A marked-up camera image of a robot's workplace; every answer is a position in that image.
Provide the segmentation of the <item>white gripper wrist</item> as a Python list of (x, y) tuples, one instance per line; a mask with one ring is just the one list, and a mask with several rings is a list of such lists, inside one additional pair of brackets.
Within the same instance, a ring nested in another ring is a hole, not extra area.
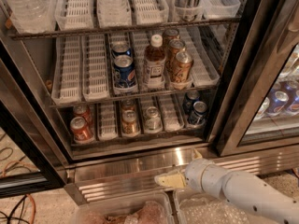
[(187, 185), (199, 192), (213, 193), (217, 190), (217, 165), (213, 161), (202, 159), (202, 154), (194, 149), (185, 176), (180, 171), (171, 171), (154, 177), (155, 182), (162, 187), (182, 189)]

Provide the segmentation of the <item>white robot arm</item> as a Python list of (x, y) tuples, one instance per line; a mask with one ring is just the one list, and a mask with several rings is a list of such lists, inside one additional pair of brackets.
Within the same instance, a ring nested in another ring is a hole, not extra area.
[(192, 161), (184, 169), (156, 175), (155, 183), (172, 189), (189, 187), (278, 224), (299, 224), (299, 202), (296, 200), (256, 175), (221, 167), (205, 159), (196, 149), (192, 153)]

